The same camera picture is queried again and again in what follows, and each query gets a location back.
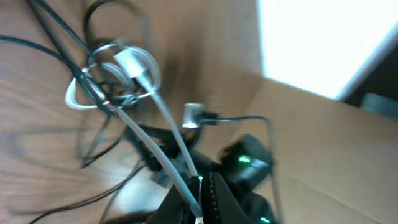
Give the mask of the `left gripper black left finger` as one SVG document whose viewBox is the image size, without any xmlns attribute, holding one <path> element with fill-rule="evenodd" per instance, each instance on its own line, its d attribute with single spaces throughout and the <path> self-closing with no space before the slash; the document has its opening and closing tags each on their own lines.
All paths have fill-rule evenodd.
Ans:
<svg viewBox="0 0 398 224">
<path fill-rule="evenodd" d="M 195 224 L 196 217 L 173 185 L 147 224 Z"/>
</svg>

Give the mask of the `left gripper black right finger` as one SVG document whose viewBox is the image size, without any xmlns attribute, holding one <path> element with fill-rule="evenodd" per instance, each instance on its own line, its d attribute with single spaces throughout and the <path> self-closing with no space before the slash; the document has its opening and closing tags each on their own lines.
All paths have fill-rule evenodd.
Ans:
<svg viewBox="0 0 398 224">
<path fill-rule="evenodd" d="M 205 224 L 253 224 L 217 172 L 203 177 L 201 207 Z"/>
</svg>

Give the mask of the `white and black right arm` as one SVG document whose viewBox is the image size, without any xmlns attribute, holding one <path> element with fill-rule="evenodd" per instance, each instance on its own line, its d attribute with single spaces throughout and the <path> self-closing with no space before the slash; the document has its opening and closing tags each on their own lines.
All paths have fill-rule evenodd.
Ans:
<svg viewBox="0 0 398 224">
<path fill-rule="evenodd" d="M 144 125 L 140 125 L 140 128 L 160 147 L 179 173 L 189 173 L 171 130 Z M 280 223 L 269 202 L 252 192 L 267 176 L 273 175 L 274 160 L 265 145 L 254 136 L 243 134 L 220 151 L 216 162 L 195 150 L 201 132 L 202 127 L 182 134 L 199 176 L 203 177 L 209 172 L 221 174 L 243 211 L 254 223 Z M 164 187 L 169 185 L 171 179 L 138 135 L 129 127 L 126 128 L 125 135 L 143 158 L 144 164 L 155 172 L 154 181 Z"/>
</svg>

